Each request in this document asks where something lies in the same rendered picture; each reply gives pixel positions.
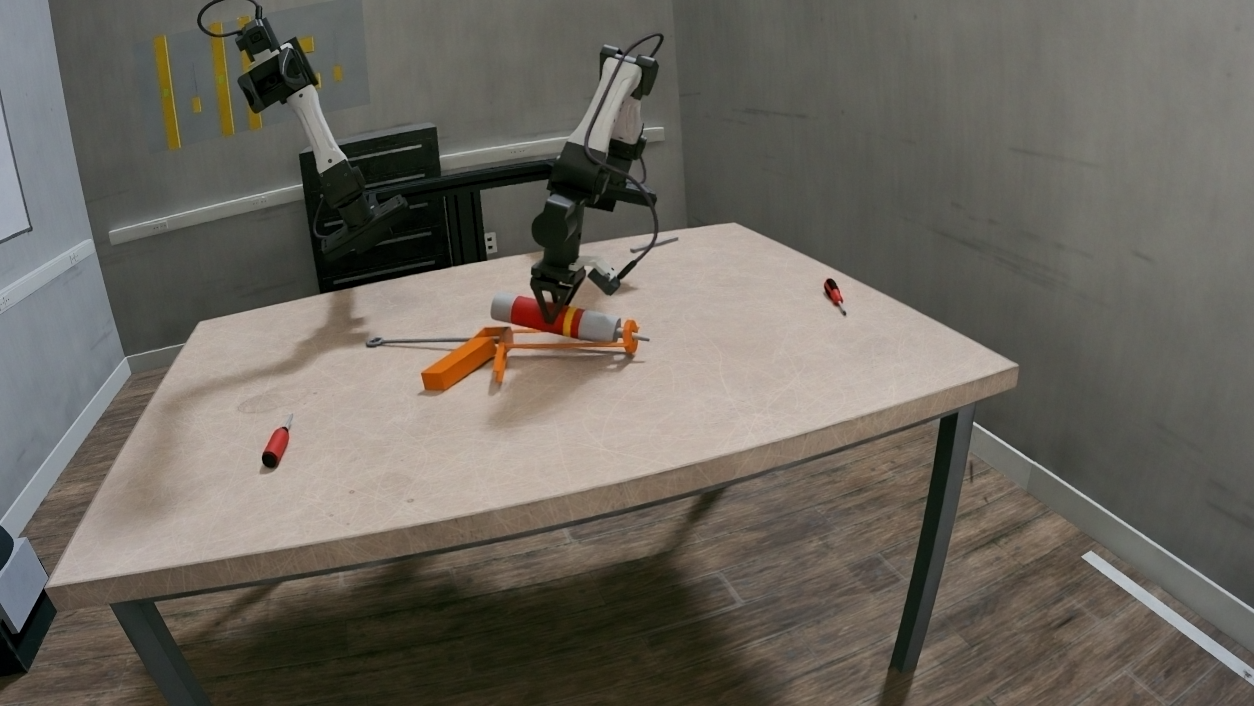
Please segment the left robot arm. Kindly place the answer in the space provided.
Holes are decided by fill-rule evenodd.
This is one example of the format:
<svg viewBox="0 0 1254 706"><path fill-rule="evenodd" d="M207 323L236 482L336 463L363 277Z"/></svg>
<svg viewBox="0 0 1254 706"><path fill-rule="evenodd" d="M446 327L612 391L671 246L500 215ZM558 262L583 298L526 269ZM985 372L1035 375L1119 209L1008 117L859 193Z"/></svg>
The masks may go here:
<svg viewBox="0 0 1254 706"><path fill-rule="evenodd" d="M559 247L571 234L581 233L586 202L594 204L606 188L643 196L624 176L602 167L614 166L628 174L647 142L641 102L650 97L660 65L643 55L622 61L622 54L609 45L599 51L599 87L581 125L556 158L545 188L551 197L530 226L533 238L544 248ZM586 142L593 159L586 154Z"/></svg>

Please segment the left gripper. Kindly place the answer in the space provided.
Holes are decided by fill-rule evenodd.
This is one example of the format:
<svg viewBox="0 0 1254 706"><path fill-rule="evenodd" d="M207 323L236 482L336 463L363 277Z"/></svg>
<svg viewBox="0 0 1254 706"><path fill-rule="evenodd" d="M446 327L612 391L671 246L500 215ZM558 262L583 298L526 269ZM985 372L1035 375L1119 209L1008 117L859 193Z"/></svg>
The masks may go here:
<svg viewBox="0 0 1254 706"><path fill-rule="evenodd" d="M578 288L581 288L581 285L586 280L587 270L584 270L584 266L594 267L599 275L608 275L608 281L617 273L599 255L594 257L579 256L581 233L571 234L559 247L544 248L543 258L530 266L530 288L545 324L556 324L556 319L559 316L563 306L571 305L572 298L574 298ZM567 285L573 286L562 285L561 282L569 282ZM556 303L552 315L548 313L542 291L551 292L552 301Z"/></svg>

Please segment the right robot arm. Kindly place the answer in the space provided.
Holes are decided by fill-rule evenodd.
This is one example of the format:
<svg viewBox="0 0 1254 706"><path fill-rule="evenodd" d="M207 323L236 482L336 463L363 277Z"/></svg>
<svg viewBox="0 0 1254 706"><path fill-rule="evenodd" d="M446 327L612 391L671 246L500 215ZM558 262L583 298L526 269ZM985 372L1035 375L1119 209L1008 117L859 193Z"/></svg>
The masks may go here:
<svg viewBox="0 0 1254 706"><path fill-rule="evenodd" d="M335 209L336 207L339 208L344 222L347 224L321 241L324 255L329 255L331 251L339 248L339 246L349 242L349 240L352 240L357 234L361 234L364 231L371 228L374 224L377 224L382 219L386 219L391 214L395 214L398 211L405 208L406 204L404 203L401 194L387 199L374 209L371 209L367 204L367 199L361 193L362 191L366 191L364 186L366 183L362 178L362 173L360 173L357 166L352 167L351 171L351 166L349 166L346 155L334 142L334 137L331 135L329 125L324 119L324 114L319 105L319 94L315 89L315 87L319 85L319 80L303 53L302 46L298 43L298 39L296 36L291 38L288 41L283 41L283 45L280 46L267 18L262 20L255 19L246 23L245 28L242 28L242 31L238 33L237 36L238 38L234 38L234 41L240 48L240 51L245 50L251 63L255 61L255 54L260 54L268 48L271 53L275 50L281 53L288 48L293 48L296 55L298 56L298 61L303 66L303 71L308 78L305 87L300 88L297 92L292 92L278 102L282 105L288 102L288 107L298 117L298 120L301 122L308 138L310 145L314 149L319 171L319 181L322 184L320 189L324 198L327 201L331 209Z"/></svg>

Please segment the red and white cylinder with yellow stripe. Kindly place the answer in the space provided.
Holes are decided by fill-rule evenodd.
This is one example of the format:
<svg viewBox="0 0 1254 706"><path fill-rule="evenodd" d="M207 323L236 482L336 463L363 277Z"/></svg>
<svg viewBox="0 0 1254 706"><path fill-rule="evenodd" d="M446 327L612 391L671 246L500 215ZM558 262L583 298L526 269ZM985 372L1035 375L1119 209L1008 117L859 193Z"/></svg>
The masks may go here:
<svg viewBox="0 0 1254 706"><path fill-rule="evenodd" d="M497 321L593 344L617 344L623 339L619 317L564 305L556 324L551 325L545 324L535 298L514 293L497 292L490 313Z"/></svg>

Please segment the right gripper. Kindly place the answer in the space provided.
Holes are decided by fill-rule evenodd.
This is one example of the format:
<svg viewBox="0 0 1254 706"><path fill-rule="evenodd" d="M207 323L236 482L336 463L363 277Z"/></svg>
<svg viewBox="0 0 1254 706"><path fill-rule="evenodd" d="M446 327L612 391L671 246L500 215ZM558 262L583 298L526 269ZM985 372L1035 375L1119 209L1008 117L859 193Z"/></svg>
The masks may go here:
<svg viewBox="0 0 1254 706"><path fill-rule="evenodd" d="M278 50L271 53L270 49L266 49L253 56L255 63L250 65L250 73L245 73L237 82L240 82L240 88L242 88L255 114L287 97L293 90L297 92L305 87L308 79L293 48L288 48L281 53Z"/></svg>

